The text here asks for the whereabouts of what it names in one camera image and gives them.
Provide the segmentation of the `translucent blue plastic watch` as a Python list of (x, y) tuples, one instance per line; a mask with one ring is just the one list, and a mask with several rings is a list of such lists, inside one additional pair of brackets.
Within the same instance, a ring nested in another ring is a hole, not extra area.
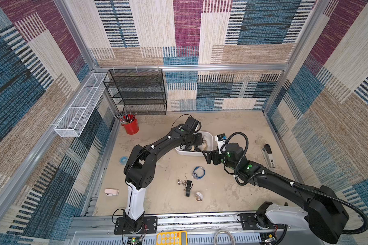
[(192, 171), (192, 177), (196, 180), (202, 179), (205, 176), (205, 169), (202, 166), (197, 166)]

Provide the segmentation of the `black leather strap watch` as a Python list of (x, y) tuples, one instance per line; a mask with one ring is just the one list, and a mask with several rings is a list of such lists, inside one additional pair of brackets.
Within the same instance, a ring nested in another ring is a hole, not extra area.
[(186, 181), (186, 194), (185, 194), (186, 197), (190, 196), (191, 189), (192, 189), (192, 181), (187, 180)]

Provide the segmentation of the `silver chain pocket watch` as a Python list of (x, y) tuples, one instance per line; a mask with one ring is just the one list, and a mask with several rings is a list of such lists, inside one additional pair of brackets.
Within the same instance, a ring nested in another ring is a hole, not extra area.
[(188, 183), (187, 175), (185, 175), (185, 178), (184, 179), (180, 179), (180, 178), (177, 179), (177, 184), (178, 185), (181, 185), (181, 186), (186, 187), (187, 186), (187, 183)]

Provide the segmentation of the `small silver face watch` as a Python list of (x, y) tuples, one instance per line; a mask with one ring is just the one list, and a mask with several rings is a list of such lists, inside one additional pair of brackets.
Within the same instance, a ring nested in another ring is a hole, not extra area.
[(194, 195), (194, 198), (198, 202), (202, 202), (203, 201), (203, 195), (200, 192), (196, 192), (195, 195)]

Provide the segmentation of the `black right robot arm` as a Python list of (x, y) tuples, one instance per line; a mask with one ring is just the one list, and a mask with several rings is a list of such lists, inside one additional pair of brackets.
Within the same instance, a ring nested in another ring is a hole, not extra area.
[(246, 158), (247, 147), (241, 148), (231, 139), (242, 132), (226, 137), (217, 136), (219, 146), (213, 151), (203, 151), (208, 164), (223, 164), (225, 170), (231, 169), (236, 183), (240, 186), (251, 184), (270, 190), (290, 200), (304, 212), (272, 215), (276, 206), (272, 202), (264, 202), (259, 208), (257, 219), (261, 226), (284, 224), (309, 229), (315, 236), (329, 244), (336, 244), (342, 234), (356, 235), (368, 230), (368, 216), (355, 205), (338, 198), (335, 192), (327, 187), (308, 186), (275, 173), (263, 165)]

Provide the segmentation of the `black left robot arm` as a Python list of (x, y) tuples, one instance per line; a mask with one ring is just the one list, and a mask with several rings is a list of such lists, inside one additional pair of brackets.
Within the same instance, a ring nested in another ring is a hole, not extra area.
[(144, 225), (146, 189), (154, 179), (157, 161), (174, 148), (190, 143), (201, 127), (201, 122), (189, 115), (185, 123), (171, 127), (167, 135), (154, 143), (132, 149), (124, 168), (128, 200), (123, 227), (131, 232), (140, 231)]

